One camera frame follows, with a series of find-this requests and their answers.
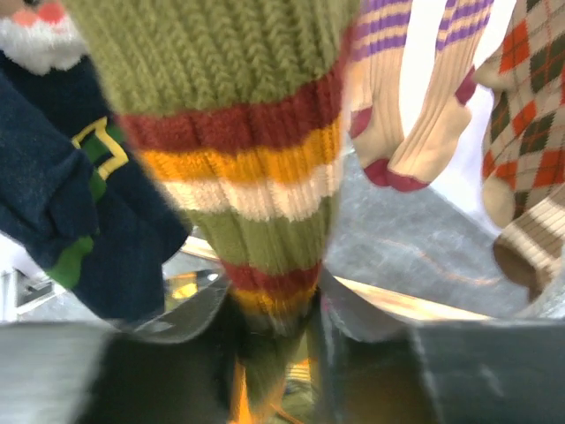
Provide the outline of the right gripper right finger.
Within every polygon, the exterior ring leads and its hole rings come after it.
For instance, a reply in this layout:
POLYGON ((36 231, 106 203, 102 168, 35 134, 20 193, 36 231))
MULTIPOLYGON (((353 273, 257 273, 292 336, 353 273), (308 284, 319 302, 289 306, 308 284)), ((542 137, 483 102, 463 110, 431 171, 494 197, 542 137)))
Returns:
POLYGON ((320 423, 561 423, 564 323, 420 322, 320 289, 320 423))

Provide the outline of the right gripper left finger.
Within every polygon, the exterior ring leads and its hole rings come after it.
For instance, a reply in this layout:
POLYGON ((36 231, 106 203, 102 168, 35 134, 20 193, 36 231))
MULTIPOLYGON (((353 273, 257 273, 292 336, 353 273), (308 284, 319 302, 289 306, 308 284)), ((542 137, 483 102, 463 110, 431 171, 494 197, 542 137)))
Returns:
POLYGON ((220 278, 135 332, 105 324, 1 328, 4 423, 225 423, 238 312, 220 278))

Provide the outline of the olive striped sock front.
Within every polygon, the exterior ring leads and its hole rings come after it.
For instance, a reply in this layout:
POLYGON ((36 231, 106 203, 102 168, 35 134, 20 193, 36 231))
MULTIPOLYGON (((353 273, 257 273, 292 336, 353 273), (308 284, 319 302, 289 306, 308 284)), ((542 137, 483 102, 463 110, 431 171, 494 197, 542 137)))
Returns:
POLYGON ((240 423, 280 404, 338 210, 357 1, 68 1, 149 175, 196 225, 248 326, 240 423))

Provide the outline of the brown beige striped sock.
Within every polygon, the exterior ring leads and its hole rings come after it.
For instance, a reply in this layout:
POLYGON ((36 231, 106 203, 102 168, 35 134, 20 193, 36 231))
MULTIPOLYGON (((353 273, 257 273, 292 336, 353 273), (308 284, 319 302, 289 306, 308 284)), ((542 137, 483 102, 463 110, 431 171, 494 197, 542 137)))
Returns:
POLYGON ((561 270, 564 246, 564 187, 511 222, 493 244, 493 256, 504 275, 528 289, 535 300, 561 270))

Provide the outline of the navy santa sock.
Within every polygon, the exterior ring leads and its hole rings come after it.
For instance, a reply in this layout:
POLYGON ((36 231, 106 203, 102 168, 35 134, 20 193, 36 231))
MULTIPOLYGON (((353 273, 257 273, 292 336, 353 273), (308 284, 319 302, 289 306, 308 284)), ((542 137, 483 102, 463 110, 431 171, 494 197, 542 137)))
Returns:
POLYGON ((187 238, 129 149, 57 1, 1 4, 1 231, 104 320, 165 309, 187 238))

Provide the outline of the argyle orange beige sock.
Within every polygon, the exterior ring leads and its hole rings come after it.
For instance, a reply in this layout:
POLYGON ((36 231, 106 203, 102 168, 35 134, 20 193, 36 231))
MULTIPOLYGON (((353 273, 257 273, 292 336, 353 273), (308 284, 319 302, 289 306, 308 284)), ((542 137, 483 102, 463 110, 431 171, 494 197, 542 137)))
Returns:
POLYGON ((482 200, 503 228, 564 182, 564 3, 516 2, 475 80, 494 94, 482 200))

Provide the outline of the cream purple striped sock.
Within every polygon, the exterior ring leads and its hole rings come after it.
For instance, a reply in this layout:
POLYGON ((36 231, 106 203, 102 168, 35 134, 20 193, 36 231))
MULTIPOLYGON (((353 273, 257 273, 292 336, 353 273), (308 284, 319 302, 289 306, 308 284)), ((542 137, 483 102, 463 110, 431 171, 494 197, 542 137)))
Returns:
POLYGON ((388 163, 403 141, 400 74, 411 1, 364 1, 348 75, 349 135, 363 171, 388 186, 388 163))

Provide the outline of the wooden drying rack frame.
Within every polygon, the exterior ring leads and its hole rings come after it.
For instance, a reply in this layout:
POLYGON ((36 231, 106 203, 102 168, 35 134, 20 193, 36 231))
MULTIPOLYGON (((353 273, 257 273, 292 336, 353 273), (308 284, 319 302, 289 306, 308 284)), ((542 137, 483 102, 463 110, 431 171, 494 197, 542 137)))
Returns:
POLYGON ((343 290, 346 293, 354 293, 357 298, 364 299, 387 313, 417 321, 484 321, 490 319, 490 316, 487 315, 332 276, 327 269, 323 269, 320 273, 319 287, 328 297, 337 297, 338 291, 343 290))

